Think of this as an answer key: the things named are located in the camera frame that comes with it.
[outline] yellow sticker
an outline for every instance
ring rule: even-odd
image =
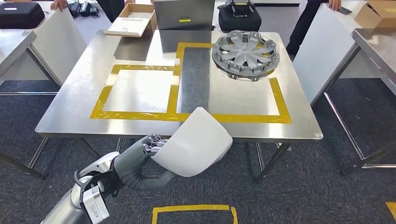
[[[390,213],[392,213],[393,218],[396,221],[396,202],[386,202],[386,206],[388,207]]]
[[[238,224],[238,218],[236,215],[235,207],[231,207],[226,204],[198,204],[198,205],[178,205],[178,206],[167,206],[153,208],[153,221],[151,224],[157,224],[158,213],[160,212],[176,212],[176,211],[204,211],[204,210],[217,210],[217,211],[229,211],[233,215],[233,224]]]

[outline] gray carpet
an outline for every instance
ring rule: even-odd
[[[29,86],[54,89],[46,81],[5,82],[0,91]],[[330,95],[366,153],[370,147],[378,148],[394,139],[396,97],[380,80],[339,80]],[[51,100],[0,98],[2,152],[29,162],[41,141],[34,128]],[[314,112],[325,138],[294,145],[261,184],[252,180],[252,174],[258,173],[254,145],[234,143],[222,161],[198,176],[176,177],[167,187],[153,192],[124,189],[117,198],[108,198],[111,217],[105,223],[148,224],[153,207],[186,204],[234,206],[241,224],[394,223],[385,202],[396,201],[395,171],[362,170],[340,176],[339,169],[357,156],[324,99]],[[102,154],[114,150],[116,144],[116,139],[88,141]],[[133,142],[125,140],[122,151]],[[268,160],[275,146],[262,146]],[[73,185],[73,172],[92,161],[70,139],[50,139],[36,166],[47,173],[46,180],[0,164],[0,223],[40,223]],[[162,170],[153,161],[145,167],[150,174]],[[229,224],[232,215],[224,211],[160,213],[158,223]]]

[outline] black case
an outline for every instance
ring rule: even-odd
[[[259,31],[260,29],[261,17],[255,8],[253,9],[253,12],[248,13],[247,17],[240,18],[235,18],[233,16],[233,12],[226,7],[220,8],[219,10],[219,25],[221,31]]]
[[[37,2],[0,4],[0,29],[33,29],[45,15]]]

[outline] stainless steel table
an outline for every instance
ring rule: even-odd
[[[257,82],[231,79],[216,67],[211,46],[221,35],[156,30],[121,38],[99,31],[36,132],[46,138],[171,136],[202,106],[234,140],[256,142],[265,176],[290,143],[323,135],[279,34],[262,33],[276,42],[280,62]],[[282,143],[266,166],[258,142]]]
[[[48,76],[50,80],[52,76],[45,68],[40,59],[36,56],[34,49],[32,49],[32,42],[36,35],[32,30],[24,29],[0,29],[0,78],[12,66],[22,53],[25,51],[31,56],[34,62],[40,69]],[[56,92],[0,92],[0,96],[54,96]],[[40,156],[48,138],[44,138],[37,149],[35,155],[28,166],[25,166],[15,160],[14,158],[0,152],[0,161],[3,161],[11,166],[14,166],[32,176],[42,179],[44,176],[33,168]]]
[[[396,168],[396,164],[372,164],[393,152],[396,149],[396,141],[369,156],[364,156],[327,93],[359,51],[363,51],[371,59],[384,77],[396,83],[396,28],[355,29],[352,33],[352,38],[355,40],[355,44],[342,59],[329,82],[322,89],[326,100],[359,157],[359,160],[351,168],[342,170],[341,173],[348,174],[356,170],[356,168]],[[312,106],[317,103],[317,100],[315,99],[312,102]]]

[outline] yellow tape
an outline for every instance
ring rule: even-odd
[[[153,208],[153,221],[152,224],[157,223],[158,213],[160,212],[175,212],[175,211],[203,211],[203,210],[223,210],[229,211],[230,206],[226,204],[199,204],[199,205],[178,205],[178,206],[167,206]],[[238,224],[238,218],[236,215],[235,207],[231,207],[231,213],[233,215],[233,224]]]
[[[173,71],[173,66],[152,66],[136,64],[116,64],[111,71],[112,74],[118,75],[120,70],[155,70],[155,71]]]
[[[388,207],[390,213],[392,213],[393,218],[396,220],[396,202],[386,202],[386,206]]]
[[[234,222],[233,222],[233,224],[238,224],[238,217],[237,217],[237,215],[236,215],[236,209],[235,209],[235,207],[231,207],[231,213],[232,213],[233,216],[234,216]]]
[[[179,43],[176,51],[175,66],[147,66],[147,65],[122,65],[113,66],[111,75],[109,75],[106,85],[103,88],[98,101],[92,111],[91,119],[136,119],[136,120],[163,120],[163,121],[185,121],[189,113],[176,113],[177,98],[179,94],[180,79],[182,75],[182,65],[185,48],[211,48],[211,43]],[[103,111],[106,101],[110,95],[111,89],[115,83],[120,70],[161,70],[173,71],[173,81],[170,87],[168,107],[166,113],[162,112],[118,112]],[[276,106],[279,115],[247,115],[247,114],[212,114],[220,123],[281,123],[290,124],[291,118],[284,101],[282,91],[278,80],[270,78],[269,83],[274,94]]]

